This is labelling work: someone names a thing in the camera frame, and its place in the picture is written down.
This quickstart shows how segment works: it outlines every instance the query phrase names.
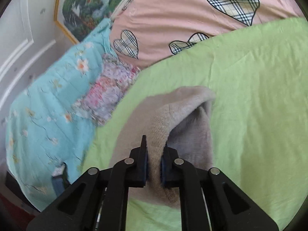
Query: white wall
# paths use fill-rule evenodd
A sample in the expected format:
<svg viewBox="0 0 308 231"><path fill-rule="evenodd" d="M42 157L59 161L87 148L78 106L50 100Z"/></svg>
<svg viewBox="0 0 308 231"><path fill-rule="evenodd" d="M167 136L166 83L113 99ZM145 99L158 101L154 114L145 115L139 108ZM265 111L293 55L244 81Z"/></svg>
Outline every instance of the white wall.
<svg viewBox="0 0 308 231"><path fill-rule="evenodd" d="M0 18L0 182L10 104L72 45L53 21L54 5L55 0L12 0Z"/></svg>

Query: pink pillowcase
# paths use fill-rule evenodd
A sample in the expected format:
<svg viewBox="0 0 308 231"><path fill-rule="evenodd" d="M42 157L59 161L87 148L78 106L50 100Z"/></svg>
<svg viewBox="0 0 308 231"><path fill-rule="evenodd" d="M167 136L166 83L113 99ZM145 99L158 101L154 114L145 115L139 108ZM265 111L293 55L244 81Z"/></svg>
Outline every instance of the pink pillowcase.
<svg viewBox="0 0 308 231"><path fill-rule="evenodd" d="M298 16L294 0L133 0L110 42L122 61L145 68L207 38Z"/></svg>

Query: painting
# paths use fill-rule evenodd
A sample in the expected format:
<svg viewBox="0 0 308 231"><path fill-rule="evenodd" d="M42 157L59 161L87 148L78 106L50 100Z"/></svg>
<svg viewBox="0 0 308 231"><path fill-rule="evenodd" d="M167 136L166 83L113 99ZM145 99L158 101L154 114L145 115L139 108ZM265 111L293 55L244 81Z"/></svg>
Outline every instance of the painting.
<svg viewBox="0 0 308 231"><path fill-rule="evenodd" d="M74 43L82 41L122 0L56 0L56 25Z"/></svg>

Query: floral blanket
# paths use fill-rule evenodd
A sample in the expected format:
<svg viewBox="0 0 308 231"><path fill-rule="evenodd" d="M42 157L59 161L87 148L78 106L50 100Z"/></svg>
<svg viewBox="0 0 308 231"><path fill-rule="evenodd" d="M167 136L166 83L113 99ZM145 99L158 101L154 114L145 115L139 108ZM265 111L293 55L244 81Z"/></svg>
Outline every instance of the floral blanket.
<svg viewBox="0 0 308 231"><path fill-rule="evenodd" d="M109 42L110 19L73 46L13 102L7 124L7 163L23 193L40 211L55 198L51 175L67 164L72 183L95 124L72 109L104 70L103 54L116 57Z"/></svg>

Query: beige towel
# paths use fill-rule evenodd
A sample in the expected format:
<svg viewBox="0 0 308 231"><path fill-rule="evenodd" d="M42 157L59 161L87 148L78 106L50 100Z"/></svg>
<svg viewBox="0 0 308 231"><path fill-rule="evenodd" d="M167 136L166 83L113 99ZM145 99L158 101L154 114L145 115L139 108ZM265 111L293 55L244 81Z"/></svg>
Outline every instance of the beige towel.
<svg viewBox="0 0 308 231"><path fill-rule="evenodd" d="M213 166L209 115L215 94L206 87L181 87L169 94L146 98L133 111L121 130L110 166L129 157L147 136L149 180L145 188L130 188L129 196L138 200L179 207L178 189L161 185L160 163L164 146L178 151L179 157L195 167Z"/></svg>

